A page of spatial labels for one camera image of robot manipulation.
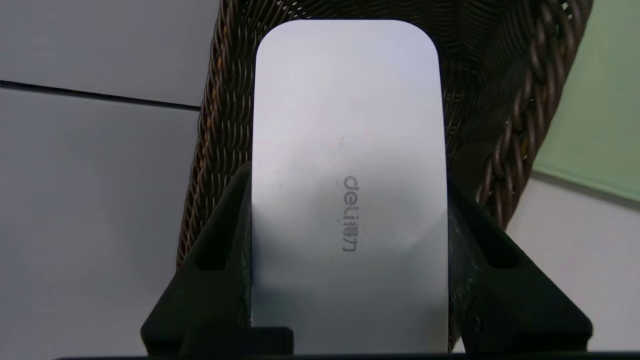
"brown wicker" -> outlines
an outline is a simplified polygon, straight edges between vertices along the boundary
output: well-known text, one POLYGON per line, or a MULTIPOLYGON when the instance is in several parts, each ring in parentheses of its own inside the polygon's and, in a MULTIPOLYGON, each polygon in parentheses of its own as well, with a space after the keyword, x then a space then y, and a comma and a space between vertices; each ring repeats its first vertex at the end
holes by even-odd
POLYGON ((222 0, 178 266, 234 172, 251 159, 255 53, 274 26, 399 19, 429 34, 440 55, 449 174, 504 227, 556 112, 591 7, 591 0, 222 0))

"tile grout line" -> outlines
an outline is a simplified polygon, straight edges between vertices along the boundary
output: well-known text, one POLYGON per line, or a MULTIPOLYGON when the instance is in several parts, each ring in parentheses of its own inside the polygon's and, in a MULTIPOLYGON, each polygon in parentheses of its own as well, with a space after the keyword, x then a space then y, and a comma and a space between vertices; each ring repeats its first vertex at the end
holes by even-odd
POLYGON ((22 90, 27 92, 35 92, 39 94, 80 97, 83 99, 120 102, 124 104, 155 106, 158 108, 168 108, 168 109, 176 109, 176 110, 200 111, 199 106, 193 106, 193 105, 175 104, 172 102, 155 101, 155 100, 143 100, 143 99, 136 99, 133 97, 125 97, 125 96, 117 96, 117 95, 97 94, 93 92, 68 90, 63 88, 54 88, 50 86, 31 85, 31 84, 17 83, 14 81, 5 81, 5 80, 0 80, 0 89, 22 90))

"rounded rectangle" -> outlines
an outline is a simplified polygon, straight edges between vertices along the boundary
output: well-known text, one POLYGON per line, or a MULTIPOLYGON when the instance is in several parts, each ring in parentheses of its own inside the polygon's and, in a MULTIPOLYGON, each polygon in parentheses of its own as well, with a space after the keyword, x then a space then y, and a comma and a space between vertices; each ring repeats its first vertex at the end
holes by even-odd
POLYGON ((260 44, 253 326, 297 354, 447 350, 438 54, 394 20, 298 20, 260 44))

